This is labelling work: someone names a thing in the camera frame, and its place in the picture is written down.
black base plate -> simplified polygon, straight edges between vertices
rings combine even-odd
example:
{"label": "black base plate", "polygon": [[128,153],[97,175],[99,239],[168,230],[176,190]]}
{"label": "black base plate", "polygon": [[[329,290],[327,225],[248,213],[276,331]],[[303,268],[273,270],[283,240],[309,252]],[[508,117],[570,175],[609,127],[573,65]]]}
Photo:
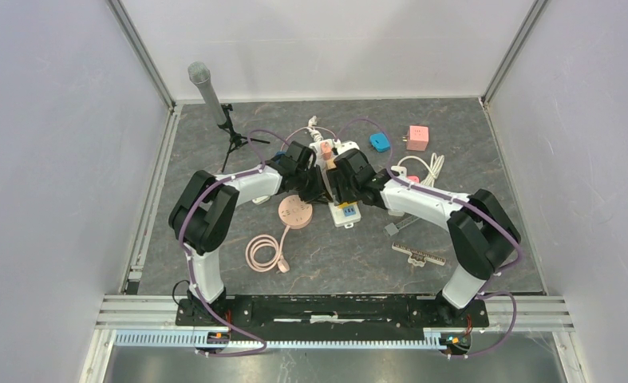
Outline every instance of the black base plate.
{"label": "black base plate", "polygon": [[[175,324],[217,326],[199,306],[182,299]],[[490,324],[483,301],[472,301],[446,323],[436,300],[417,294],[236,295],[222,306],[234,325],[274,342],[423,340],[425,327],[465,328],[467,315],[473,327]],[[327,318],[348,322],[323,322]],[[248,339],[236,333],[231,337]]]}

gray marble tabletop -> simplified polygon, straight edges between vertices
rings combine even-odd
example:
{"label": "gray marble tabletop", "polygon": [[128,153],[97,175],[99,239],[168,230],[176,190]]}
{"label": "gray marble tabletop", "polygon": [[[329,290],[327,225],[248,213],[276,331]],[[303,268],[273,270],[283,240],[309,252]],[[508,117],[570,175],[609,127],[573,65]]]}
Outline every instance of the gray marble tabletop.
{"label": "gray marble tabletop", "polygon": [[[452,192],[473,193],[479,188],[491,191],[516,223],[523,239],[526,237],[495,139],[476,99],[245,103],[234,104],[234,110],[232,117],[238,132],[265,128],[282,136],[306,126],[313,115],[318,116],[320,126],[335,132],[355,117],[373,119],[385,126],[393,138],[394,164],[408,154],[425,160],[433,152],[445,155],[436,187]],[[405,150],[401,136],[411,124],[429,126],[426,152]],[[369,136],[375,132],[371,125],[361,123],[347,129],[341,138],[356,141],[370,163],[379,169],[388,155],[370,147]],[[219,172],[227,138],[206,113],[205,105],[184,106],[138,294],[170,294],[175,282],[188,278],[183,253],[168,227],[168,215],[195,171]],[[271,144],[261,144],[259,149],[271,157],[281,143],[274,137],[263,138]],[[311,142],[304,132],[295,139],[303,144]],[[257,157],[248,147],[241,148],[231,154],[227,172],[239,172],[257,163]],[[416,161],[406,161],[405,166],[410,175],[420,179],[427,174]],[[284,197],[278,195],[262,205],[245,203],[237,207],[227,239],[220,248],[221,275],[229,294],[436,293],[456,267],[449,234],[434,224],[420,221],[389,237],[384,227],[401,219],[386,211],[360,205],[361,221],[345,229],[333,225],[327,206],[316,205],[312,222],[302,230],[290,231],[285,239],[283,252],[290,272],[282,274],[275,269],[255,272],[246,264],[245,247],[260,234],[280,239],[284,226],[276,209]],[[391,249],[393,241],[433,253],[447,262],[445,266],[426,263],[424,267],[415,267],[407,263],[407,255]],[[523,241],[523,248],[528,258],[495,278],[490,290],[542,290],[527,240]],[[270,258],[273,255],[270,251],[262,250],[258,259]]]}

pink plug adapter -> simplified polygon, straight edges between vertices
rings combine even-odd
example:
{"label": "pink plug adapter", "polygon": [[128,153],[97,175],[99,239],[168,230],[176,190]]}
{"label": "pink plug adapter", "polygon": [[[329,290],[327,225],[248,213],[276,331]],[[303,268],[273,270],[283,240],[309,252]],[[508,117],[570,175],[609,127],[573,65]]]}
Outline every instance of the pink plug adapter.
{"label": "pink plug adapter", "polygon": [[408,142],[408,150],[423,152],[426,150],[426,144],[429,143],[429,127],[410,125],[410,130],[404,141]]}

black cable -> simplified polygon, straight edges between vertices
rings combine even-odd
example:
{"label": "black cable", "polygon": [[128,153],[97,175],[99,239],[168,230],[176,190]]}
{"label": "black cable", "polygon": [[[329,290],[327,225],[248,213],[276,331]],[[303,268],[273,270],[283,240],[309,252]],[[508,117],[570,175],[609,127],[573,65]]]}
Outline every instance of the black cable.
{"label": "black cable", "polygon": [[178,281],[178,283],[176,283],[173,287],[172,287],[172,301],[175,302],[177,304],[178,307],[180,307],[180,303],[177,302],[177,299],[175,299],[175,290],[177,290],[177,287],[182,283],[182,282],[186,282],[187,284],[189,284],[189,280],[188,279],[182,279],[181,281]]}

metal corner post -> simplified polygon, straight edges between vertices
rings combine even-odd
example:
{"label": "metal corner post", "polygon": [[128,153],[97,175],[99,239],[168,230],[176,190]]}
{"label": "metal corner post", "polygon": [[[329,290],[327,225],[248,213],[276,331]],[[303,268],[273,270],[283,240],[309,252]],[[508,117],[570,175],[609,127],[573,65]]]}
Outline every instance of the metal corner post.
{"label": "metal corner post", "polygon": [[527,12],[527,16],[523,20],[523,24],[520,25],[520,29],[515,34],[513,41],[511,42],[511,46],[509,46],[508,51],[504,55],[504,59],[500,63],[499,68],[495,72],[495,75],[492,76],[492,80],[490,81],[490,85],[485,89],[485,93],[480,98],[481,102],[484,105],[490,103],[492,98],[495,96],[497,89],[499,89],[502,80],[506,77],[508,70],[511,68],[513,61],[518,56],[518,52],[523,48],[525,41],[527,40],[527,36],[529,36],[532,28],[535,27],[537,19],[544,11],[546,4],[549,3],[549,0],[535,0],[530,7],[530,10]]}
{"label": "metal corner post", "polygon": [[137,55],[137,58],[140,59],[144,70],[147,71],[147,74],[152,79],[152,82],[156,87],[156,91],[159,93],[161,100],[163,100],[163,102],[172,111],[173,108],[175,108],[175,100],[172,98],[172,95],[168,91],[168,88],[166,87],[158,69],[156,69],[154,61],[149,55],[147,48],[144,46],[142,38],[140,38],[140,35],[137,33],[135,25],[133,25],[132,20],[128,16],[128,12],[124,7],[123,2],[121,2],[121,0],[106,0],[106,2],[109,5],[109,8],[114,13],[114,17],[119,22],[121,29],[124,31],[128,42],[130,42],[132,50]]}

